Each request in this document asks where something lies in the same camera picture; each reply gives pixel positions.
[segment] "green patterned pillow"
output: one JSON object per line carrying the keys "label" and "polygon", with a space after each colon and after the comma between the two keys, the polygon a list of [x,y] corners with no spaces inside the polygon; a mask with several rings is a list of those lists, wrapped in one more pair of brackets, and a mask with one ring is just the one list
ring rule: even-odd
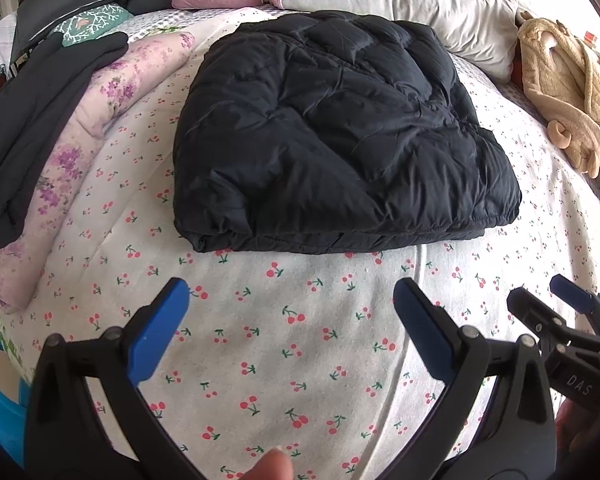
{"label": "green patterned pillow", "polygon": [[62,44],[69,46],[81,41],[94,40],[132,17],[133,15],[123,7],[107,4],[85,10],[60,23],[51,32],[62,32]]}

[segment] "robotic hand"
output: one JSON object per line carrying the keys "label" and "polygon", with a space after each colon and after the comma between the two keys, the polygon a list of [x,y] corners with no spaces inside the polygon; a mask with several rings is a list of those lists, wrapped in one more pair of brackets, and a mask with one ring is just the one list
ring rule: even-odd
{"label": "robotic hand", "polygon": [[[380,480],[600,479],[600,296],[561,276],[552,279],[551,290],[586,315],[595,334],[568,328],[548,306],[517,288],[507,305],[538,336],[539,345],[530,335],[516,342],[486,339],[473,326],[458,327],[413,280],[396,283],[396,313],[445,389]],[[110,327],[98,339],[78,342],[49,336],[29,399],[24,471],[7,463],[3,453],[0,472],[13,471],[13,480],[205,480],[138,390],[154,373],[188,305],[187,285],[172,278],[124,328]],[[496,380],[474,439],[464,453],[447,459],[487,376]],[[111,447],[85,377],[100,379],[137,460]],[[557,470],[550,386],[581,406],[595,428],[595,437]]]}

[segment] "beige plush robe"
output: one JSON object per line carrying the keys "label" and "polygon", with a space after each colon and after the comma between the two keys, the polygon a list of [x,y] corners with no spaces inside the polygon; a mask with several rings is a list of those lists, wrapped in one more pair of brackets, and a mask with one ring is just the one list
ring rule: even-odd
{"label": "beige plush robe", "polygon": [[561,23],[527,20],[518,33],[526,96],[549,125],[547,134],[573,167],[600,168],[600,54]]}

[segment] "blue plastic basket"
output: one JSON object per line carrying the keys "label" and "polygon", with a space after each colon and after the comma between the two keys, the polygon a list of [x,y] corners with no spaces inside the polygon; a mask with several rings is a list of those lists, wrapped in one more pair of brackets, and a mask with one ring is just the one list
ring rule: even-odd
{"label": "blue plastic basket", "polygon": [[29,387],[20,380],[19,403],[0,391],[0,445],[22,467],[24,466],[24,424]]}

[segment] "rolled blanket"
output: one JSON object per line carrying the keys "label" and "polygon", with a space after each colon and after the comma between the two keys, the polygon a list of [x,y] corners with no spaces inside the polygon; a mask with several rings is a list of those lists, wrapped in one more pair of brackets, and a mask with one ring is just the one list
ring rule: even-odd
{"label": "rolled blanket", "polygon": [[0,249],[2,311],[29,304],[56,233],[103,146],[106,126],[179,69],[194,44],[188,32],[145,38],[94,73],[38,179],[22,236]]}
{"label": "rolled blanket", "polygon": [[573,167],[598,176],[600,168],[600,54],[562,24],[527,20],[518,33],[522,82],[549,125],[547,134]]}

